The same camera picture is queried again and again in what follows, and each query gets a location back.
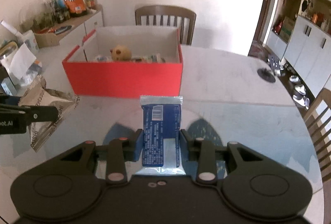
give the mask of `stuffed toy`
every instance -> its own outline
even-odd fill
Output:
[[[113,61],[130,61],[132,58],[131,51],[125,46],[117,45],[110,52]]]

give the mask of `chair backrest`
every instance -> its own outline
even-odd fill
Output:
[[[184,22],[185,18],[189,19],[189,26],[187,32],[187,45],[192,44],[193,38],[193,31],[195,26],[195,20],[197,15],[192,10],[177,7],[177,6],[162,6],[162,5],[153,5],[153,6],[144,6],[136,10],[135,17],[136,17],[136,25],[141,25],[141,16],[146,16],[146,25],[149,25],[149,16],[153,16],[153,25],[157,25],[156,23],[156,16],[160,15],[160,24],[163,26],[163,16],[167,16],[167,26],[170,25],[171,16],[174,16],[173,26],[177,27],[178,17],[181,17],[180,22],[180,43],[183,43],[183,35],[184,35]]]
[[[324,101],[326,103],[326,108],[318,115],[313,121],[308,121],[310,116],[314,113],[316,108]],[[308,131],[310,131],[310,136],[312,138],[318,162],[320,164],[320,169],[322,173],[322,181],[325,182],[331,179],[331,151],[328,152],[327,147],[331,145],[331,140],[325,143],[325,138],[331,133],[331,128],[322,134],[325,127],[331,121],[331,116],[328,117],[320,126],[318,122],[323,118],[327,111],[331,108],[331,91],[323,88],[317,95],[315,101],[312,103],[307,113],[304,115],[303,120],[306,123]]]

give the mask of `cabinet handle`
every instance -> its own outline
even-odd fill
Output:
[[[322,45],[322,49],[323,49],[324,46],[325,46],[325,42],[326,42],[326,38],[324,39],[324,42],[323,42],[323,45]]]

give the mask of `snack wrapper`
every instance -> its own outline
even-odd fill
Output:
[[[137,174],[185,174],[181,165],[179,130],[181,96],[141,96],[144,111],[142,170]]]
[[[56,122],[32,122],[29,126],[30,145],[34,151],[38,151],[45,141],[54,133],[61,124],[64,116],[75,109],[79,102],[78,96],[72,96],[64,92],[46,89],[46,80],[43,76],[37,76],[30,84],[19,101],[19,106],[55,106],[59,111]]]

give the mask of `red box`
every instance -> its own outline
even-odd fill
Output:
[[[166,63],[94,62],[125,45],[133,57],[160,53]],[[93,30],[62,61],[75,94],[138,98],[141,95],[178,96],[183,57],[179,31],[162,26],[112,26]]]

